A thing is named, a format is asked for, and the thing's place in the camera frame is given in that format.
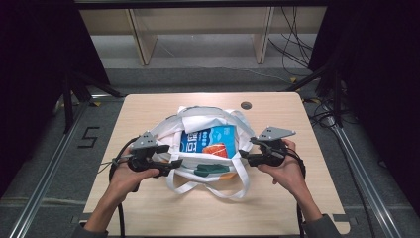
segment sleeve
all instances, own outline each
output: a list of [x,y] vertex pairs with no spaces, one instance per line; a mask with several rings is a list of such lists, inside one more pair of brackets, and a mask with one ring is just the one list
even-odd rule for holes
[[313,222],[302,224],[309,238],[339,238],[342,237],[330,216],[323,214],[322,218]]
[[71,238],[105,238],[108,236],[108,232],[98,233],[98,232],[90,232],[83,228],[84,224],[81,223],[76,226],[71,235]]

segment blue package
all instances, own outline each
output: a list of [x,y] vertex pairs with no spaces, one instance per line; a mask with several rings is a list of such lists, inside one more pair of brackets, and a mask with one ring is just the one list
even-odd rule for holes
[[[222,150],[218,151],[217,154],[212,153],[214,150],[221,148]],[[189,134],[183,131],[179,151],[187,153],[210,153],[221,157],[232,158],[236,154],[235,126],[216,126]]]

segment black wire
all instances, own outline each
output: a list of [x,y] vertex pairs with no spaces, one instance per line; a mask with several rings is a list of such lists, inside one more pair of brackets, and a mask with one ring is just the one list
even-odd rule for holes
[[289,34],[288,40],[291,41],[290,37],[293,34],[294,38],[296,39],[296,41],[298,43],[300,53],[302,54],[304,61],[307,63],[305,56],[308,59],[309,59],[309,56],[306,54],[306,51],[303,49],[303,47],[301,45],[301,40],[300,40],[300,38],[298,37],[298,34],[297,34],[297,24],[296,24],[297,8],[293,7],[293,23],[292,24],[290,24],[290,21],[288,20],[286,14],[284,13],[284,9],[282,7],[281,7],[281,12],[283,13],[284,18],[287,22],[287,25],[290,28],[290,34]]
[[[286,150],[292,152],[292,153],[287,152],[286,155],[292,157],[293,159],[295,159],[297,161],[297,163],[299,164],[300,171],[302,172],[303,179],[305,179],[306,178],[306,169],[305,169],[305,165],[303,164],[303,160],[300,159],[299,155],[294,150],[292,150],[290,148],[286,148]],[[303,226],[302,226],[302,224],[303,224],[303,214],[302,214],[302,209],[300,208],[298,203],[296,203],[296,214],[297,214],[297,224],[298,224],[298,227],[299,227],[299,236],[300,236],[300,238],[304,238],[305,237],[305,231],[304,231]]]
[[[290,25],[290,22],[289,22],[289,20],[288,20],[288,18],[287,18],[287,16],[286,16],[286,14],[284,13],[284,9],[281,7],[281,12],[283,13],[283,15],[284,15],[284,18],[285,18],[285,20],[287,21],[287,24],[288,24],[288,26],[289,26],[289,28],[290,28],[290,33],[289,33],[289,36],[288,36],[288,38],[287,38],[287,41],[286,41],[286,44],[285,44],[285,46],[284,46],[284,51],[286,52],[286,49],[287,49],[287,45],[288,45],[288,43],[291,41],[290,40],[290,37],[291,37],[291,35],[293,34],[294,35],[294,37],[295,37],[295,39],[299,42],[299,38],[298,37],[296,37],[296,35],[294,34],[294,30],[293,30],[293,27],[292,27],[292,25]],[[293,18],[293,26],[295,26],[296,25],[296,13],[295,13],[295,7],[293,7],[293,16],[294,16],[294,18]],[[304,57],[304,55],[302,54],[302,56],[303,56],[303,61],[305,62],[305,65],[303,65],[304,67],[308,67],[308,65],[307,65],[307,62],[306,62],[306,58]],[[283,69],[286,71],[286,72],[288,72],[288,73],[290,73],[290,74],[292,74],[292,75],[296,75],[296,76],[308,76],[308,75],[303,75],[303,74],[298,74],[298,73],[293,73],[293,72],[291,72],[291,71],[289,71],[289,70],[287,70],[286,69],[286,67],[285,67],[285,65],[284,65],[284,54],[281,56],[281,64],[282,64],[282,66],[283,66]]]
[[[334,100],[330,98],[330,99],[327,99],[326,101],[323,101],[323,102],[321,103],[321,105],[320,105],[320,106],[325,106],[325,107],[328,109],[327,113],[328,113],[328,112],[331,112],[331,114],[334,116],[334,114],[332,113],[333,108],[332,108],[331,104],[333,104],[333,105],[334,105]],[[341,116],[343,116],[343,115],[345,115],[345,114],[348,114],[348,113],[351,113],[351,112],[352,112],[352,111],[349,109],[350,107],[349,107],[347,104],[345,104],[345,103],[344,103],[344,106],[345,106],[345,108],[344,108],[344,109],[341,109],[341,108],[340,108],[340,115],[341,115]],[[357,124],[359,124],[359,121],[355,121],[355,122],[348,121],[348,120],[346,120],[346,118],[344,118],[344,117],[341,117],[340,119],[341,119],[342,121],[344,121],[344,122],[349,123],[349,124],[353,124],[353,125],[357,125]]]
[[101,174],[103,171],[105,171],[105,169],[107,169],[109,167],[109,165],[111,165],[111,164],[112,164],[112,162],[102,163],[101,166],[104,166],[104,165],[106,165],[106,166],[104,168],[102,168],[102,170],[100,170],[98,172],[98,174]]
[[[113,160],[112,162],[109,162],[108,165],[105,167],[105,168],[107,168],[109,165],[112,164],[111,169],[109,171],[109,181],[110,182],[111,182],[111,178],[112,178],[113,173],[117,169],[117,166],[118,166],[119,160],[121,158],[121,155],[123,155],[123,153],[127,149],[127,147],[129,147],[130,144],[132,144],[133,142],[135,142],[137,139],[138,139],[138,137],[133,138],[129,142],[127,142],[126,145],[124,145],[124,147],[120,150],[120,152],[118,153],[118,155],[115,158],[115,160]],[[122,203],[120,203],[118,205],[118,216],[120,218],[120,237],[125,238],[126,237],[126,225],[125,225],[125,222],[124,222],[124,209],[123,209],[123,204]]]
[[[284,37],[285,39],[287,39],[287,37],[283,34],[283,33],[280,33],[281,34],[281,36],[282,37]],[[295,42],[295,41],[293,41],[293,40],[290,40],[293,44],[295,44],[295,45],[299,45],[299,44],[301,44],[302,45],[302,47],[304,47],[304,48],[306,48],[307,50],[309,50],[309,51],[313,51],[313,47],[311,47],[311,46],[309,46],[309,45],[307,45],[306,43],[304,43],[304,42],[301,42],[301,43],[299,43],[299,42]]]
[[268,38],[269,42],[275,47],[276,50],[278,50],[279,52],[281,52],[282,54],[286,55],[287,57],[289,57],[291,60],[299,63],[301,66],[307,67],[307,65],[305,65],[305,61],[303,61],[302,59],[299,59],[298,57],[294,56],[293,54],[285,51],[284,49],[282,49],[281,47],[279,47],[278,45],[276,45],[270,38]]
[[[312,127],[313,126],[315,126],[315,125],[317,125],[317,124],[319,124],[321,127],[323,127],[323,128],[327,128],[327,127],[333,127],[333,126],[335,126],[336,125],[336,123],[334,123],[333,125],[327,125],[327,124],[324,124],[323,122],[322,122],[322,120],[324,120],[324,119],[326,119],[326,118],[328,118],[329,116],[333,116],[334,117],[334,113],[333,113],[333,109],[332,109],[332,107],[330,106],[330,104],[329,103],[334,103],[334,100],[333,99],[323,99],[322,100],[322,102],[320,103],[320,105],[315,109],[315,111],[314,111],[314,115],[313,116],[309,116],[308,115],[308,118],[310,119],[310,120],[312,120],[313,122],[311,123],[311,125],[312,125]],[[328,110],[327,111],[325,111],[325,112],[322,112],[322,113],[318,113],[317,114],[317,111],[319,110],[319,108],[320,107],[322,107],[322,106],[325,106]],[[350,109],[341,109],[340,110],[340,115],[345,115],[345,114],[347,114],[347,113],[350,113],[351,112],[351,110]],[[341,118],[343,121],[345,121],[345,122],[348,122],[349,124],[358,124],[357,122],[350,122],[350,121],[347,121],[346,119],[344,119],[343,117]]]
[[120,237],[126,237],[126,225],[124,222],[124,209],[123,203],[118,204],[118,216],[120,217]]
[[352,177],[353,184],[355,185],[355,188],[356,188],[356,191],[357,191],[357,193],[358,193],[358,196],[359,196],[359,198],[361,199],[362,206],[363,206],[363,208],[364,208],[365,215],[366,215],[366,217],[367,217],[367,224],[368,224],[368,227],[369,227],[369,230],[370,230],[371,237],[373,237],[373,238],[374,238],[374,237],[375,237],[375,235],[374,235],[373,225],[372,225],[372,223],[371,223],[370,214],[368,213],[368,208],[367,208],[367,205],[366,205],[366,203],[365,203],[365,200],[364,200],[364,198],[363,198],[363,196],[362,196],[362,192],[361,192],[360,186],[359,186],[358,182],[356,181],[356,178],[355,178],[355,173],[353,172],[353,169],[352,169],[352,167],[350,166],[349,158],[347,157],[347,154],[346,154],[346,152],[345,152],[345,150],[344,150],[344,148],[343,148],[342,143],[340,142],[340,138],[339,138],[339,136],[337,135],[337,133],[336,133],[336,132],[335,132],[332,128],[328,128],[328,129],[329,129],[329,130],[330,130],[330,131],[334,134],[334,136],[336,137],[336,139],[337,139],[337,143],[338,143],[338,144],[339,144],[339,146],[340,146],[340,150],[342,151],[342,153],[343,153],[343,155],[344,155],[344,158],[345,158],[345,161],[346,161],[347,167],[349,168],[350,176]]
[[[332,111],[331,111],[331,109],[329,110],[329,111],[326,111],[326,112],[323,112],[323,113],[320,113],[320,114],[317,114],[317,115],[322,115],[322,114],[324,114],[323,116],[322,116],[322,118],[324,119],[324,117],[328,117],[328,116],[333,116],[334,114],[332,113]],[[369,230],[370,230],[370,234],[371,234],[371,237],[375,237],[375,235],[374,235],[374,231],[373,231],[373,225],[372,225],[372,223],[371,223],[371,218],[370,218],[370,215],[369,215],[369,213],[368,213],[368,208],[367,208],[367,205],[366,205],[366,203],[365,203],[365,200],[364,200],[364,198],[363,198],[363,195],[362,195],[362,192],[361,192],[361,189],[360,189],[360,187],[359,187],[359,184],[358,184],[358,182],[356,181],[356,178],[355,178],[355,173],[353,172],[353,169],[352,169],[352,167],[350,166],[350,162],[349,162],[349,158],[347,157],[347,154],[346,154],[346,152],[345,152],[345,150],[344,150],[344,148],[343,148],[343,145],[342,145],[342,143],[341,143],[341,141],[340,141],[340,138],[339,138],[339,136],[337,135],[337,133],[332,129],[332,127],[335,125],[335,123],[333,124],[333,125],[331,125],[331,126],[328,126],[328,125],[325,125],[325,124],[323,124],[320,120],[322,120],[322,119],[317,119],[318,120],[318,123],[320,124],[320,126],[321,127],[323,127],[323,128],[328,128],[333,134],[334,134],[334,136],[336,137],[336,139],[337,139],[337,143],[338,143],[338,145],[339,145],[339,147],[340,147],[340,150],[342,151],[342,154],[343,154],[343,156],[344,156],[344,158],[345,158],[345,161],[346,161],[346,165],[347,165],[347,167],[348,167],[348,169],[349,169],[349,173],[350,173],[350,175],[351,175],[351,177],[352,177],[352,181],[353,181],[353,184],[355,185],[355,188],[356,188],[356,191],[357,191],[357,193],[358,193],[358,196],[359,196],[359,198],[360,198],[360,200],[361,200],[361,202],[362,202],[362,206],[363,206],[363,208],[364,208],[364,211],[365,211],[365,215],[366,215],[366,217],[367,217],[367,223],[368,223],[368,227],[369,227]]]

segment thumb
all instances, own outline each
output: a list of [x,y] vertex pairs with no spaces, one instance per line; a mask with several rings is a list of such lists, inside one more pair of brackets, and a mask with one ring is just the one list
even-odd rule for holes
[[138,172],[136,179],[138,182],[142,181],[143,179],[155,177],[160,173],[158,169],[148,169],[142,172]]
[[265,173],[269,173],[272,170],[272,167],[266,164],[260,164],[257,165],[257,168],[261,171],[261,172],[265,172]]

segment gray carpet floor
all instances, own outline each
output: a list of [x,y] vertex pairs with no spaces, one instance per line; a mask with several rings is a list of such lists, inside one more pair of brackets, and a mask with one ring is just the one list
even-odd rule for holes
[[[296,72],[309,73],[302,69],[296,69]],[[281,91],[289,85],[285,81],[290,78],[290,74],[279,68],[254,68],[252,71],[201,67],[107,69],[107,73],[113,87],[128,94]],[[313,81],[303,87],[299,94],[302,98],[314,98],[316,85],[317,81]],[[103,93],[96,88],[90,90],[92,94]],[[99,106],[91,105],[86,109],[27,237],[68,237],[71,234],[84,208],[122,105],[123,100],[111,98],[101,100]],[[319,105],[304,103],[308,115],[313,115],[315,111],[322,112]],[[81,139],[87,127],[98,127],[89,131],[89,136],[98,139],[93,148],[80,148],[90,143]],[[346,214],[352,220],[351,231],[345,237],[372,237],[361,201],[364,198],[358,196],[339,142],[330,129],[319,124],[313,128]],[[388,170],[378,164],[380,157],[363,126],[349,113],[345,116],[344,128],[403,237],[420,237],[419,217]],[[53,156],[63,130],[64,111],[59,108],[52,115],[49,127],[33,151],[32,159],[22,166],[0,202],[0,237],[7,237],[11,231]],[[369,205],[367,210],[375,237],[384,237]]]

